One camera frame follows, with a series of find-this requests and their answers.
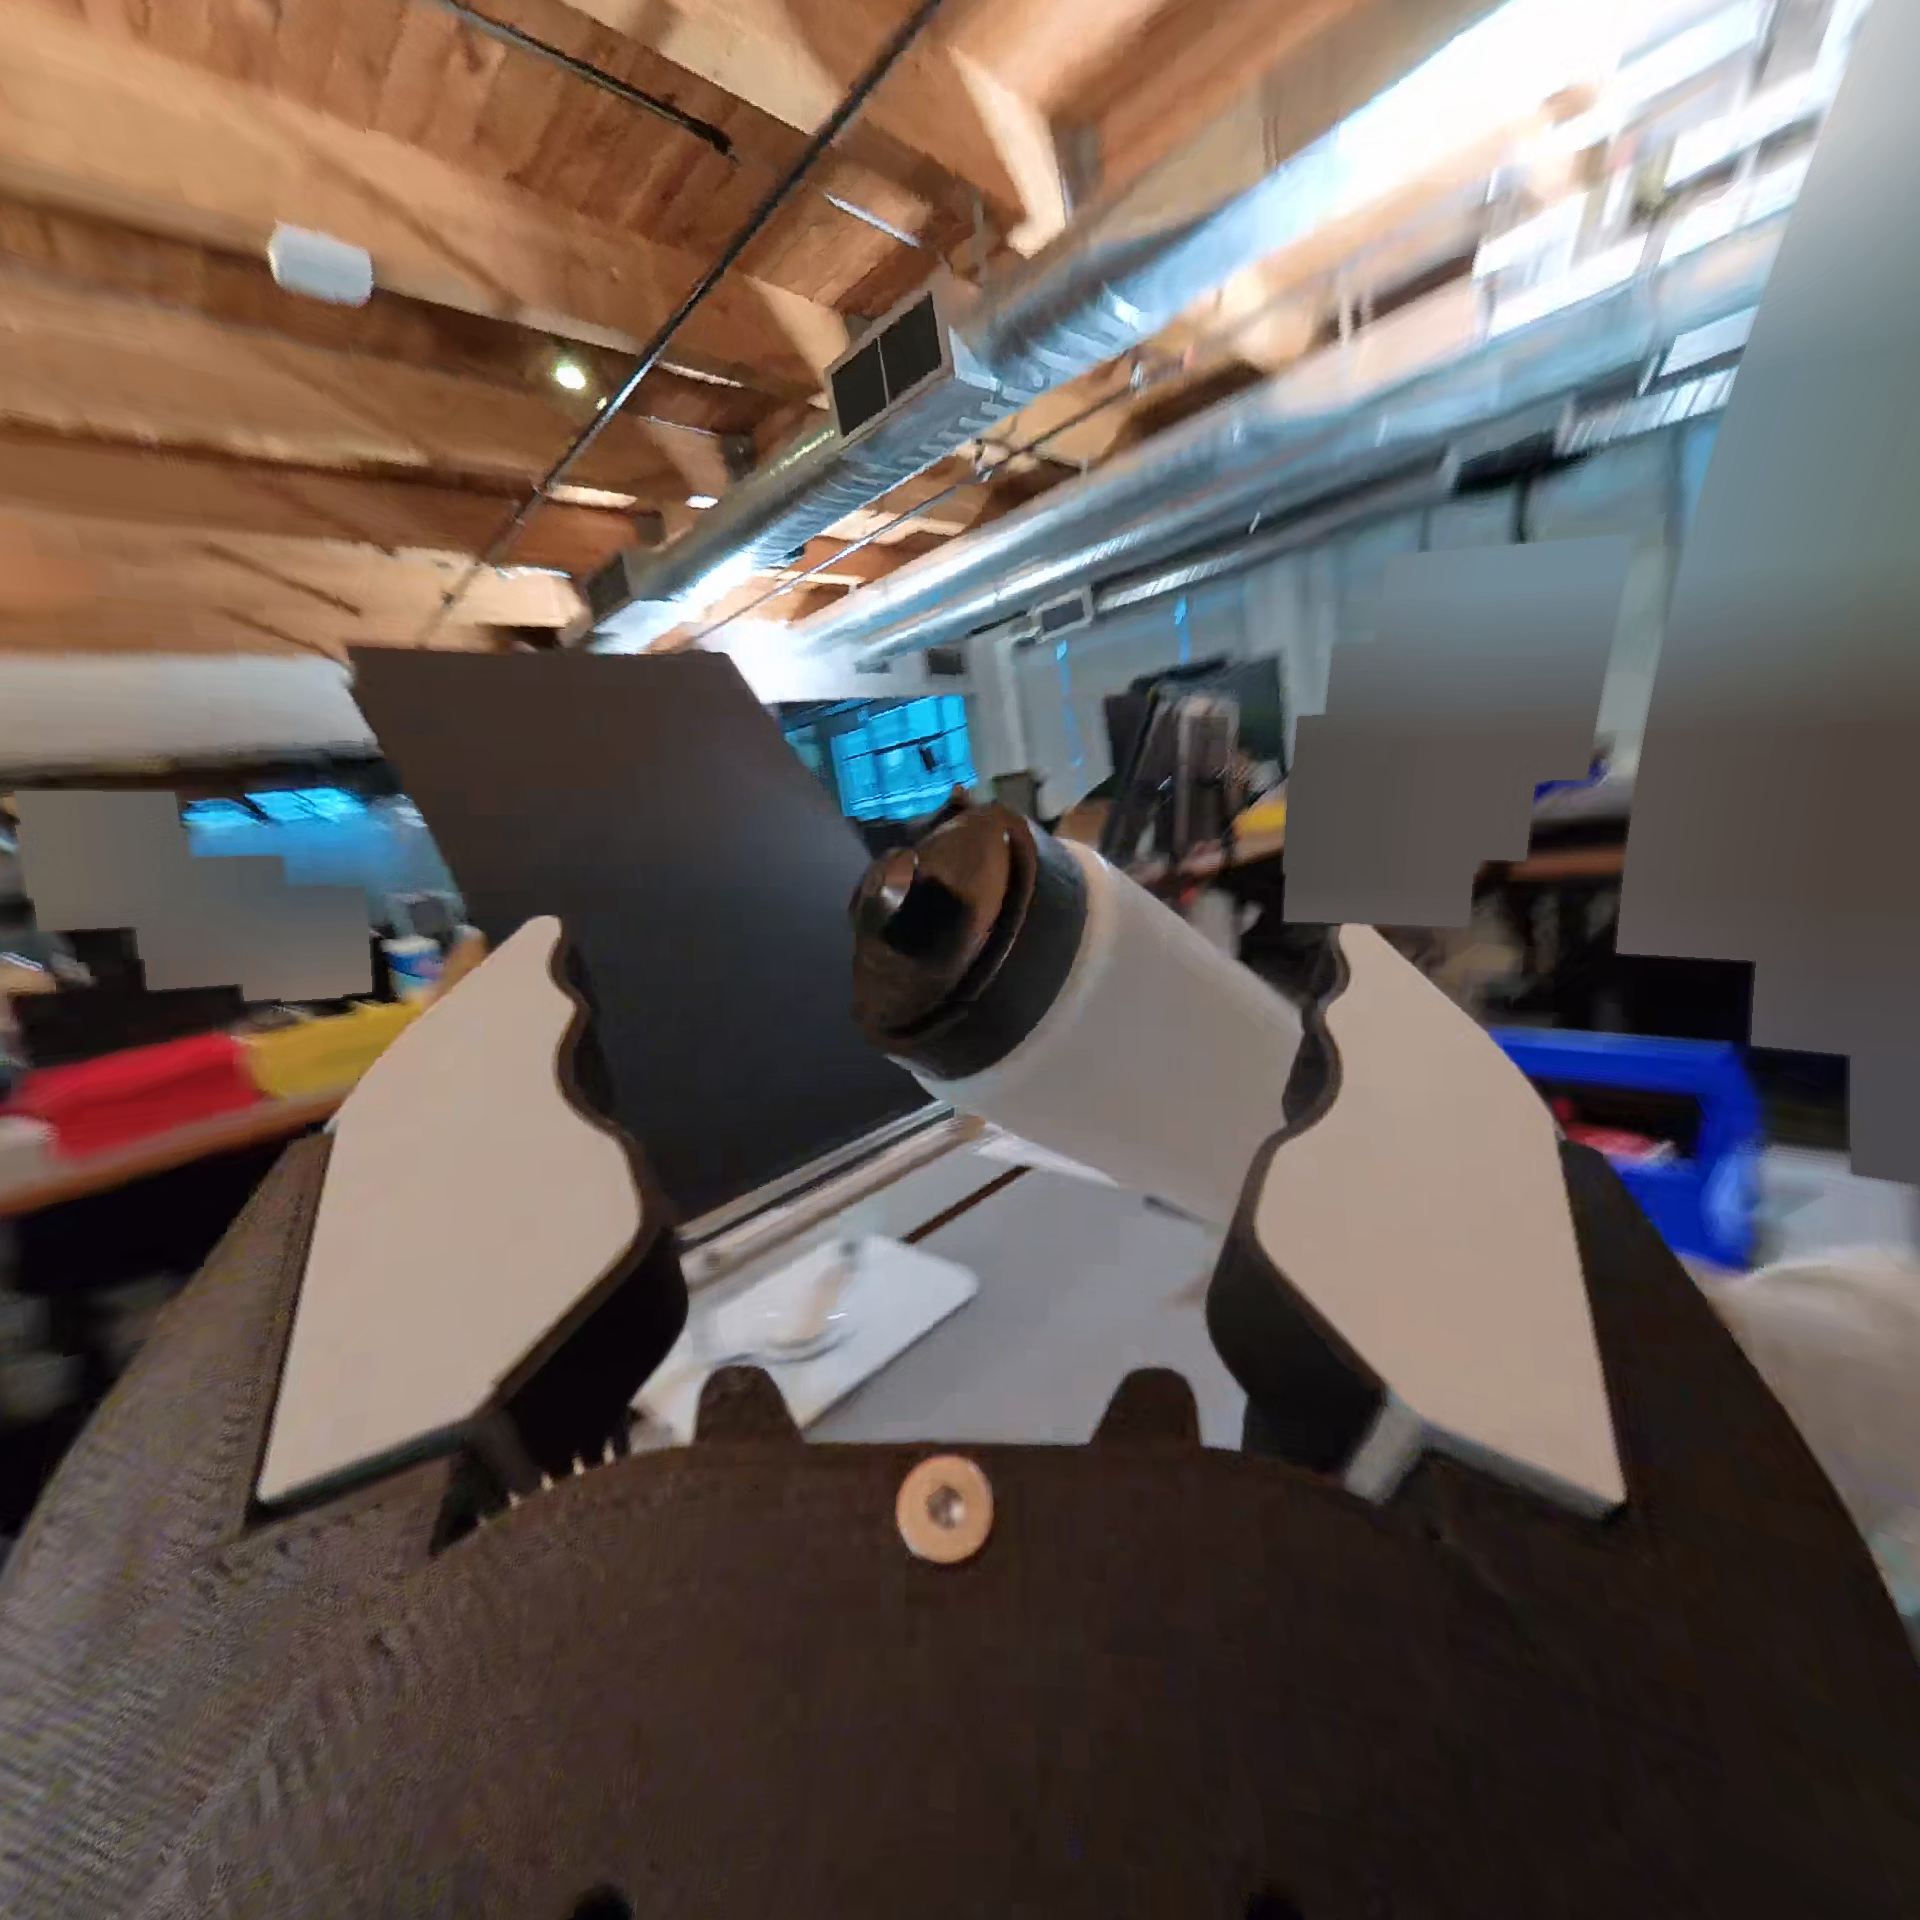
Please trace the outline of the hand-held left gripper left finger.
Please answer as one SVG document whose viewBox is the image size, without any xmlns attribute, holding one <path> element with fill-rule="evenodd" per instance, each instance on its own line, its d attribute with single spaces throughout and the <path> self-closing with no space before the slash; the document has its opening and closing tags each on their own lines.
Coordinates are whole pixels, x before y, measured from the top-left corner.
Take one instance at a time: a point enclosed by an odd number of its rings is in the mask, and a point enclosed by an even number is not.
<svg viewBox="0 0 1920 1920">
<path fill-rule="evenodd" d="M 590 1098 L 592 1010 L 537 915 L 349 1094 L 255 1478 L 317 1503 L 467 1454 L 512 1494 L 616 1445 L 684 1332 L 677 1215 Z"/>
</svg>

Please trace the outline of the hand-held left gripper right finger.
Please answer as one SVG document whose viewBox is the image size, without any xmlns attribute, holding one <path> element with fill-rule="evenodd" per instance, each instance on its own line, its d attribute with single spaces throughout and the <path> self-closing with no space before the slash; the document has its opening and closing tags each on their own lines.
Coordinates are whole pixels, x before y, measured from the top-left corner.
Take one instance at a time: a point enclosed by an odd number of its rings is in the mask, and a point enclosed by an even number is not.
<svg viewBox="0 0 1920 1920">
<path fill-rule="evenodd" d="M 1610 1516 L 1620 1442 L 1542 1098 L 1378 929 L 1332 924 L 1302 963 L 1283 1128 L 1207 1296 L 1242 1449 L 1376 1503 L 1442 1457 Z"/>
</svg>

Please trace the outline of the blue plastic bin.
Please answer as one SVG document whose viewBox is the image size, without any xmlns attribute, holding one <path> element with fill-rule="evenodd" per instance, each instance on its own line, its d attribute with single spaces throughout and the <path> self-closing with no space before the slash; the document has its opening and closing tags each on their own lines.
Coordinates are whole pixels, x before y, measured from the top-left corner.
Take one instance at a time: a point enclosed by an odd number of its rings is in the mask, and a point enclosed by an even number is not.
<svg viewBox="0 0 1920 1920">
<path fill-rule="evenodd" d="M 1765 1109 L 1739 1044 L 1494 1025 L 1559 1130 L 1600 1154 L 1672 1251 L 1757 1257 Z"/>
</svg>

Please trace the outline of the white bottle with black lid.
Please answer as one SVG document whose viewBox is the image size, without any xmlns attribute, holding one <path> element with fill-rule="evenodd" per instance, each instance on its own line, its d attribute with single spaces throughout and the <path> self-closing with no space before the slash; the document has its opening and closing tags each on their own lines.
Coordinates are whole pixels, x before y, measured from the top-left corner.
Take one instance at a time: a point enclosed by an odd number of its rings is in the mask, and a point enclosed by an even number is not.
<svg viewBox="0 0 1920 1920">
<path fill-rule="evenodd" d="M 1223 1229 L 1297 1005 L 1094 848 L 949 799 L 849 902 L 863 1038 L 934 1099 Z"/>
</svg>

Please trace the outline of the large black desk monitor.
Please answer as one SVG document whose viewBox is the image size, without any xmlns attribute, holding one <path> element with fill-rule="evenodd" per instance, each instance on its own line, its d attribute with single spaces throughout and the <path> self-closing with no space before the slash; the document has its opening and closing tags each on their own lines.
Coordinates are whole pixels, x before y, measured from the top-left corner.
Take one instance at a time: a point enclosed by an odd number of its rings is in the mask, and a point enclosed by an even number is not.
<svg viewBox="0 0 1920 1920">
<path fill-rule="evenodd" d="M 683 1219 L 936 1109 L 853 1016 L 857 829 L 723 654 L 350 654 L 471 924 L 563 924 L 601 1099 Z"/>
</svg>

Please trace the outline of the yellow plastic bin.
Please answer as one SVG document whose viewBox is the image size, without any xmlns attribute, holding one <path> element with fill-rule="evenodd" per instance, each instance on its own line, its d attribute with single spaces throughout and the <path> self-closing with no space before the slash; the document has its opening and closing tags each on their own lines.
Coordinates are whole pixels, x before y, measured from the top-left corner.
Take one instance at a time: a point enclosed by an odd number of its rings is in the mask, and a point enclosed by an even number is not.
<svg viewBox="0 0 1920 1920">
<path fill-rule="evenodd" d="M 346 1012 L 246 1029 L 237 1044 L 263 1098 L 318 1098 L 352 1087 L 421 1012 L 421 1002 L 355 1002 Z"/>
</svg>

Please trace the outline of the red plastic bin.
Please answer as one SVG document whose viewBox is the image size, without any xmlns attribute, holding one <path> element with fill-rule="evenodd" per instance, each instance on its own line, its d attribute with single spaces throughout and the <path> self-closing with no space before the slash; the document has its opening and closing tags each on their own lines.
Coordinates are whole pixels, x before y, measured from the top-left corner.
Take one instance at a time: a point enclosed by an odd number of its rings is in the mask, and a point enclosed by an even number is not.
<svg viewBox="0 0 1920 1920">
<path fill-rule="evenodd" d="M 263 1103 L 250 1047 L 231 1031 L 108 1051 L 31 1069 L 5 1099 L 59 1159 L 113 1154 Z"/>
</svg>

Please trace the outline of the person's grey hoodie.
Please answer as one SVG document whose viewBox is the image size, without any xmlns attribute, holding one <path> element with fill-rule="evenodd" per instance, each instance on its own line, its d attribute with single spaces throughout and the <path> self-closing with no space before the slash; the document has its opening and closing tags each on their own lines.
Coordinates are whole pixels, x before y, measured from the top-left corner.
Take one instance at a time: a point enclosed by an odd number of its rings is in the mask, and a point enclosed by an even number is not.
<svg viewBox="0 0 1920 1920">
<path fill-rule="evenodd" d="M 1916 1253 L 1843 1245 L 1688 1269 L 1832 1480 L 1916 1644 Z"/>
</svg>

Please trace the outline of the black computer monitor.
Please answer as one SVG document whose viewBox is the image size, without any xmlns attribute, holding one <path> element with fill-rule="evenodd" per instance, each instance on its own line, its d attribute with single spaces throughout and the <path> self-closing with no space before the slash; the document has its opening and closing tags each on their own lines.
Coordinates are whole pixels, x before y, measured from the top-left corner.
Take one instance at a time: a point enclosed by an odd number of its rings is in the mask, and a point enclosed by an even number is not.
<svg viewBox="0 0 1920 1920">
<path fill-rule="evenodd" d="M 1104 702 L 1115 773 L 1099 851 L 1119 868 L 1232 865 L 1252 813 L 1285 794 L 1293 722 L 1283 661 L 1203 657 Z"/>
</svg>

